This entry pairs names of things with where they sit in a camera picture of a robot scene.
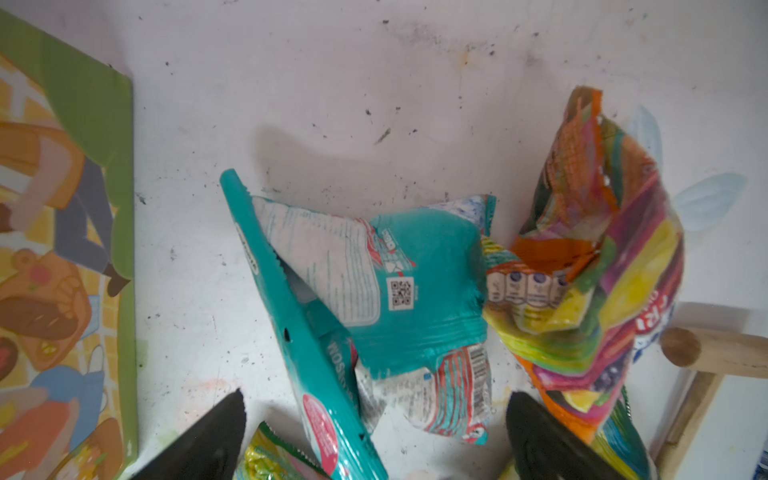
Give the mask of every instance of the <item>wooden mallet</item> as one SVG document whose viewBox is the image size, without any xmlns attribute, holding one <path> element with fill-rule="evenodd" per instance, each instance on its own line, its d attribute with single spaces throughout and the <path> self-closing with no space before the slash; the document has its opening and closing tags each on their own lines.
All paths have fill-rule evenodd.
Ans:
<svg viewBox="0 0 768 480">
<path fill-rule="evenodd" d="M 670 362 L 696 372 L 656 455 L 659 476 L 663 480 L 672 480 L 725 375 L 768 379 L 768 339 L 743 333 L 674 327 L 661 335 L 660 344 Z"/>
</svg>

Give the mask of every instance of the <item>pink oval logo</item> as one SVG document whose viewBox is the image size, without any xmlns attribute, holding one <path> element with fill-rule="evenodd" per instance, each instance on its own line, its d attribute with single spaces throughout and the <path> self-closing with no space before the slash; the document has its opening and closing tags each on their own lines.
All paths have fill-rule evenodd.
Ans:
<svg viewBox="0 0 768 480">
<path fill-rule="evenodd" d="M 315 441 L 320 449 L 320 461 L 323 464 L 323 470 L 328 474 L 333 474 L 336 465 L 339 463 L 339 443 L 336 441 L 336 430 L 333 428 L 328 411 L 315 397 L 304 395 L 304 412 L 312 426 L 312 433 L 315 435 Z"/>
</svg>

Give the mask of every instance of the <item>light blue petal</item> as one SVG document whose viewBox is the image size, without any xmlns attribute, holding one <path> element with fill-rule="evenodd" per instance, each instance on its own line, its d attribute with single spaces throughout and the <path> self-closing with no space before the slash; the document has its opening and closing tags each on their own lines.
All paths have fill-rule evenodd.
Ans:
<svg viewBox="0 0 768 480">
<path fill-rule="evenodd" d="M 713 175 L 675 195 L 672 207 L 685 230 L 706 230 L 725 217 L 745 185 L 741 174 Z"/>
<path fill-rule="evenodd" d="M 645 149 L 656 161 L 659 172 L 664 159 L 661 154 L 661 130 L 656 118 L 643 105 L 638 106 L 637 112 L 629 122 L 627 133 Z"/>
</svg>

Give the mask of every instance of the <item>white surface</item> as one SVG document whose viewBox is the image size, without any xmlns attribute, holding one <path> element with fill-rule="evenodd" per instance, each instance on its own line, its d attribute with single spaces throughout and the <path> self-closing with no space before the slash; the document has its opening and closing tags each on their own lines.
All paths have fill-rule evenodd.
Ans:
<svg viewBox="0 0 768 480">
<path fill-rule="evenodd" d="M 576 84 L 603 88 L 618 120 L 638 102 L 653 112 L 672 194 L 713 173 L 748 176 L 731 213 L 688 256 L 683 292 L 744 310 L 692 305 L 677 321 L 768 334 L 762 0 L 0 6 L 134 79 L 135 190 L 144 199 L 136 201 L 137 337 L 148 342 L 138 465 L 238 386 L 248 436 L 268 419 L 306 445 L 221 171 L 235 167 L 252 191 L 277 200 L 366 217 L 492 192 L 493 237 L 508 243 Z M 501 415 L 515 372 L 495 336 L 489 345 Z M 658 348 L 631 373 L 633 416 L 650 445 L 680 399 L 678 376 Z M 768 432 L 766 398 L 768 382 L 727 379 L 678 478 L 748 478 Z M 494 478 L 509 455 L 498 420 L 485 447 L 417 432 L 396 415 L 374 441 L 393 478 L 419 469 Z"/>
</svg>

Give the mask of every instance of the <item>wooden hammer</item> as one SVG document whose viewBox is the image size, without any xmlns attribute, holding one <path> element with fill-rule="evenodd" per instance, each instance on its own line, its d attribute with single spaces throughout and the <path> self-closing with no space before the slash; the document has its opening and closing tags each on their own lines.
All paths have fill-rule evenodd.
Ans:
<svg viewBox="0 0 768 480">
<path fill-rule="evenodd" d="M 701 427 L 725 375 L 768 379 L 768 339 L 744 333 L 669 328 L 661 351 L 674 365 L 696 372 L 658 455 L 663 480 L 672 480 Z"/>
</svg>

